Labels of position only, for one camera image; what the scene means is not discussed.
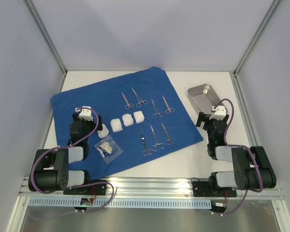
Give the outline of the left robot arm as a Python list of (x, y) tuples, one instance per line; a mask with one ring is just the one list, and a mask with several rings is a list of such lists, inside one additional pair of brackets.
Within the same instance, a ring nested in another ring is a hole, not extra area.
[(92, 183), (83, 170), (69, 171), (69, 164), (84, 160), (89, 154), (89, 136), (102, 131), (102, 116), (96, 114), (97, 122), (91, 114), (73, 113), (73, 122), (69, 125), (70, 139), (67, 146), (36, 151), (34, 163), (29, 175), (30, 191), (48, 194), (64, 191), (74, 186), (77, 191), (86, 194)]

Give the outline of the straight scissors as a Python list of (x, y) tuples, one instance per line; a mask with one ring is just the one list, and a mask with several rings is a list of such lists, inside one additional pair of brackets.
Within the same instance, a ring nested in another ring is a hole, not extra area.
[(128, 102), (128, 99), (126, 98), (126, 96), (125, 96), (125, 94), (123, 92), (121, 94), (122, 94), (122, 97), (123, 97), (123, 99), (124, 99), (124, 101), (126, 103), (125, 109), (133, 108), (134, 104)]

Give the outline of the long hemostat forceps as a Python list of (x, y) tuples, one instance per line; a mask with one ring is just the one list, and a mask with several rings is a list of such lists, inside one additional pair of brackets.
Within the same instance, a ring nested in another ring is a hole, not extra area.
[(140, 96), (137, 94), (137, 92), (133, 88), (131, 88), (131, 89), (132, 89), (132, 91), (133, 91), (133, 93), (134, 93), (134, 95), (135, 95), (135, 97), (136, 97), (136, 99), (138, 101), (137, 104), (136, 104), (136, 107), (140, 108), (142, 106), (142, 104), (144, 104), (144, 105), (148, 104), (147, 100), (142, 100), (140, 98)]

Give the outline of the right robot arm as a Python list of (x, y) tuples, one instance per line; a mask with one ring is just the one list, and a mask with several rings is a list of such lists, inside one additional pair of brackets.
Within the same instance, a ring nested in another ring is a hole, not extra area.
[(203, 129), (207, 132), (209, 157), (233, 165), (232, 171), (211, 173), (208, 180), (209, 192), (218, 196), (225, 189), (260, 191), (275, 188), (276, 175), (262, 146), (226, 145), (224, 134), (228, 119), (228, 115), (220, 120), (200, 112), (196, 122), (196, 127), (203, 123)]

